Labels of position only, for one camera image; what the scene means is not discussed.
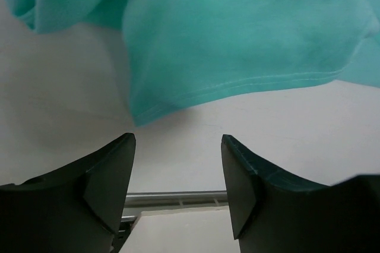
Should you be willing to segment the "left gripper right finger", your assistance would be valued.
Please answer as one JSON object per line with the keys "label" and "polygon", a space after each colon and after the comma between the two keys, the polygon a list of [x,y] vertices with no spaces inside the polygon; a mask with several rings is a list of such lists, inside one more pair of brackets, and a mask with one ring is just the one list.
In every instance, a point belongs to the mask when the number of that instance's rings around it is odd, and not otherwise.
{"label": "left gripper right finger", "polygon": [[242,252],[378,252],[379,176],[327,186],[253,153],[231,135],[221,158]]}

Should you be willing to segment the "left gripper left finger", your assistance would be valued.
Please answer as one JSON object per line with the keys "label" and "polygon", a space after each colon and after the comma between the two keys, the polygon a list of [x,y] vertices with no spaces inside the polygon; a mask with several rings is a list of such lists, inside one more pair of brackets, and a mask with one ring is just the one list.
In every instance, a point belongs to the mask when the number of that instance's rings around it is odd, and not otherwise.
{"label": "left gripper left finger", "polygon": [[119,252],[136,139],[99,150],[22,184],[1,186],[2,252]]}

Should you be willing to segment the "teal t shirt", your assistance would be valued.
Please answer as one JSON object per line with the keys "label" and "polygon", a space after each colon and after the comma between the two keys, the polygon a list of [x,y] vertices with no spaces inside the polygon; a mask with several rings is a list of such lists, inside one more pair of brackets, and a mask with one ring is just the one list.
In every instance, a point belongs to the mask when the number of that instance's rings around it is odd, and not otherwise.
{"label": "teal t shirt", "polygon": [[379,86],[379,0],[5,1],[39,34],[80,22],[120,30],[136,125],[245,93]]}

